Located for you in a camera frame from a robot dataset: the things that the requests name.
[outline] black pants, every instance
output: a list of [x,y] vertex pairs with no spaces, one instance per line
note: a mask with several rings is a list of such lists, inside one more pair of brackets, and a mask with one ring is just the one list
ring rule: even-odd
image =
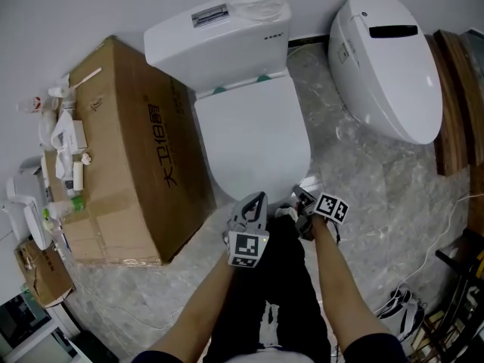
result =
[[300,352],[315,363],[330,361],[326,324],[304,265],[304,249],[294,221],[289,216],[274,219],[268,231],[270,237],[259,264],[254,269],[237,268],[234,273],[203,363],[223,363],[263,348],[259,329],[266,301],[279,306],[281,349]]

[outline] toilet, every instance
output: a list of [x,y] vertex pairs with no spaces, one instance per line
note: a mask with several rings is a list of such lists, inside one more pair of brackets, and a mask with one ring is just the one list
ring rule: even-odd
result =
[[369,128],[429,144],[442,123],[442,92],[429,45],[398,0],[347,0],[334,19],[328,61],[349,112]]
[[287,71],[291,12],[273,20],[232,14],[215,0],[144,34],[146,60],[195,91],[213,178],[235,200],[289,197],[306,176],[309,139]]

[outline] gray tile floor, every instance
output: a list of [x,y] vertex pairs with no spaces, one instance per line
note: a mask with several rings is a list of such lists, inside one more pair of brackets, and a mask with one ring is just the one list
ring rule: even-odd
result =
[[[432,145],[416,146],[379,136],[345,110],[334,87],[322,45],[307,45],[288,57],[312,142],[305,184],[325,189],[350,205],[340,248],[362,296],[372,309],[424,261],[427,247],[448,224],[454,202],[468,192],[467,170],[436,174]],[[77,290],[67,305],[122,361],[160,338],[224,250],[220,233],[231,201],[214,187],[219,208],[174,259],[161,268],[91,267],[66,264]],[[467,201],[456,206],[436,248],[460,235]],[[313,243],[304,242],[306,264],[318,292]],[[438,302],[448,270],[430,252],[425,268],[408,281],[430,306]]]

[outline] cardboard box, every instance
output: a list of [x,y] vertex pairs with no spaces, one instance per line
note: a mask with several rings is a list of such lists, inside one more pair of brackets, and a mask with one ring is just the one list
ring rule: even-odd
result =
[[41,251],[34,240],[28,240],[15,250],[15,257],[30,293],[42,307],[57,305],[73,289],[66,267],[51,247]]
[[85,211],[66,218],[64,233],[80,262],[161,265],[215,207],[188,93],[114,37],[73,70],[70,84],[99,67],[77,89],[74,118],[92,163],[84,167]]

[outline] white toilet seat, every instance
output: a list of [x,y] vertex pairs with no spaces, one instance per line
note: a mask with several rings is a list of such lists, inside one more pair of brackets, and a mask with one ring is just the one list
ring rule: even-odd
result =
[[210,170],[229,196],[264,191],[274,203],[306,176],[311,150],[289,76],[210,95],[195,109]]

